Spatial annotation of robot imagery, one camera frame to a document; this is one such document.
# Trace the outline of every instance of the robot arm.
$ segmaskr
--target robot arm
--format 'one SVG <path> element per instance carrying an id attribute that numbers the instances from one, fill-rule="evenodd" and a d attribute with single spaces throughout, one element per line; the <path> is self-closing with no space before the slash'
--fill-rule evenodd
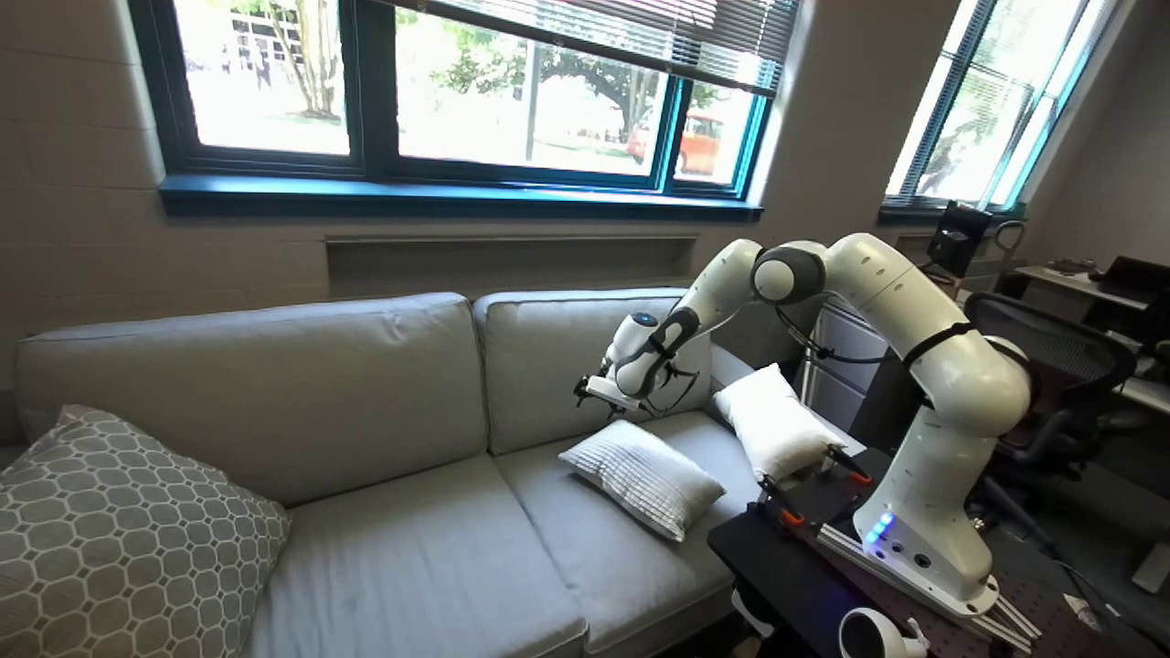
<path id="1" fill-rule="evenodd" d="M 998 434 L 1022 416 L 1027 376 L 965 323 L 948 294 L 872 233 L 773 249 L 732 240 L 660 323 L 622 323 L 602 366 L 577 391 L 636 410 L 660 383 L 667 357 L 740 302 L 798 302 L 815 294 L 844 298 L 924 391 L 885 479 L 850 515 L 859 538 L 848 547 L 850 558 L 955 617 L 998 607 L 990 551 L 965 515 L 965 499 Z"/>

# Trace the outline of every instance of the window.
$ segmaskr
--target window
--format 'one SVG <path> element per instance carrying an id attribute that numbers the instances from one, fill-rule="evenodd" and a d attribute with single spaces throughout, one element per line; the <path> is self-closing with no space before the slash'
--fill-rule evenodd
<path id="1" fill-rule="evenodd" d="M 1115 0 L 960 0 L 885 200 L 1015 212 L 1112 10 Z"/>
<path id="2" fill-rule="evenodd" d="M 793 0 L 132 8 L 180 178 L 739 210 L 793 20 Z"/>

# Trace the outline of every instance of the wall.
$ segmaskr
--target wall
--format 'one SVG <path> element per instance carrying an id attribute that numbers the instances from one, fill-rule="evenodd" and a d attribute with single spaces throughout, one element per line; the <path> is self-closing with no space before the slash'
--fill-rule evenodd
<path id="1" fill-rule="evenodd" d="M 1170 264 L 1170 5 L 1140 0 L 1037 190 L 1022 257 Z"/>
<path id="2" fill-rule="evenodd" d="M 329 299 L 325 240 L 336 237 L 482 237 L 485 249 L 499 237 L 689 237 L 683 272 L 694 273 L 736 233 L 777 240 L 870 228 L 949 10 L 955 0 L 806 0 L 804 66 L 786 83 L 782 142 L 765 153 L 767 212 L 751 228 L 224 225 L 169 221 L 158 205 L 160 153 L 124 0 L 0 0 L 0 407 L 19 335 L 73 323 Z"/>

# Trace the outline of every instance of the window blind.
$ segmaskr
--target window blind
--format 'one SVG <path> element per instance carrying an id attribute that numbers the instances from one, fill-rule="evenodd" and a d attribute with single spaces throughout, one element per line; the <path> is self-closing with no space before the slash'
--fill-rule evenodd
<path id="1" fill-rule="evenodd" d="M 375 0 L 689 80 L 773 92 L 798 0 Z"/>

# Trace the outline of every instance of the gray couch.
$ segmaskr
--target gray couch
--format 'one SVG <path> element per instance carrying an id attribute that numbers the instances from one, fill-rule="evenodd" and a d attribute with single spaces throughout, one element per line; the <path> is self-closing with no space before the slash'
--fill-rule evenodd
<path id="1" fill-rule="evenodd" d="M 698 383 L 644 421 L 726 489 L 683 544 L 559 451 L 608 423 L 569 387 L 615 327 L 672 299 L 427 294 L 58 329 L 19 352 L 19 416 L 41 434 L 63 404 L 121 415 L 292 511 L 255 658 L 654 655 L 732 611 L 706 532 L 755 486 L 710 396 L 745 366 L 694 339 Z"/>

